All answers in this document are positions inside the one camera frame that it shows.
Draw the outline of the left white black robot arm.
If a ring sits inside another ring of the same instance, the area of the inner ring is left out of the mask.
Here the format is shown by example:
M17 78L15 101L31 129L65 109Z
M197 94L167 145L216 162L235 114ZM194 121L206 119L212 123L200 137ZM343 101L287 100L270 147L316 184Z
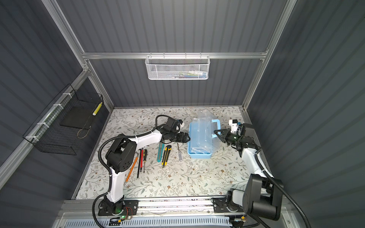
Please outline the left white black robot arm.
M124 198L126 171L132 165L135 152L139 149L154 143L189 142L188 133L181 131L182 125L182 120L158 115L151 131L133 136L120 134L105 141L98 151L98 159L109 175L109 187L105 198L111 203L117 203Z

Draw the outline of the yellow black utility knife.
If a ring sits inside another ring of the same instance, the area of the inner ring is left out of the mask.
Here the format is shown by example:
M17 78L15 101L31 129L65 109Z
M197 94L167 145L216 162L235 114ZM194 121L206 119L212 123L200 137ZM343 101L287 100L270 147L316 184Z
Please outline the yellow black utility knife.
M171 145L167 145L165 147L164 153L163 153L163 159L162 159L162 167L164 168L167 165L168 157L170 154L170 151L172 149Z

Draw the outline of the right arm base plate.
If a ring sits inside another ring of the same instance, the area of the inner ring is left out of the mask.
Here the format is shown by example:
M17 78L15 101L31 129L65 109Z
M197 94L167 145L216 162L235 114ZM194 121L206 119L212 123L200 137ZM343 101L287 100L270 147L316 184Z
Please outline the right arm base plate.
M244 212L239 205L228 203L226 197L211 198L211 203L213 204L213 209L215 213Z

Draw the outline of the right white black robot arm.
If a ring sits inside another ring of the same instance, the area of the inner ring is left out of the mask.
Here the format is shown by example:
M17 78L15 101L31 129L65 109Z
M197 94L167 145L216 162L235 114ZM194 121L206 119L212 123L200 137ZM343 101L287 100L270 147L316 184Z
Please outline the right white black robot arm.
M283 187L283 183L274 178L263 164L259 155L261 147L254 140L253 126L236 122L230 126L231 129L215 130L214 134L223 143L239 152L250 177L245 190L230 189L227 192L223 205L231 212L242 209L250 216L279 220L283 193L274 183L280 187Z

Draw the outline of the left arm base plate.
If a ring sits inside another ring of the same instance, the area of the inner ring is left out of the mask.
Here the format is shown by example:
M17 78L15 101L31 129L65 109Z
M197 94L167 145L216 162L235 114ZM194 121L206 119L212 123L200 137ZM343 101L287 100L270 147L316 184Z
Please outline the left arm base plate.
M98 205L98 216L134 216L138 210L138 200L123 200L112 203L103 199Z

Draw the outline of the teal utility knife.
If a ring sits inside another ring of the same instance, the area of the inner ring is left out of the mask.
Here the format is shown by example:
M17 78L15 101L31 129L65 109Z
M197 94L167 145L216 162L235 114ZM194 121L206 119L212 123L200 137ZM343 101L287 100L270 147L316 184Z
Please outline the teal utility knife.
M160 142L159 147L158 147L158 153L157 153L157 162L162 161L163 152L164 152L164 143Z

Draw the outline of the clear tool box lid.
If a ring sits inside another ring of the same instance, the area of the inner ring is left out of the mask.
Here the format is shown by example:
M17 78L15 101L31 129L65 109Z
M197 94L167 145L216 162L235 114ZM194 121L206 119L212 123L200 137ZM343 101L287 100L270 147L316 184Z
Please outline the clear tool box lid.
M198 123L196 144L200 150L214 154L220 145L219 138L214 134L214 130L221 129L220 120L208 109L198 111Z

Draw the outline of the blue plastic tool box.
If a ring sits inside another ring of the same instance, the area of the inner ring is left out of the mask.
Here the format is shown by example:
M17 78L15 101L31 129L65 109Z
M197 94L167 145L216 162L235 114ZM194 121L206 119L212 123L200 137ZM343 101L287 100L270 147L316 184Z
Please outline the blue plastic tool box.
M195 118L189 124L187 153L192 159L210 159L219 150L220 140L214 133L221 129L218 119Z

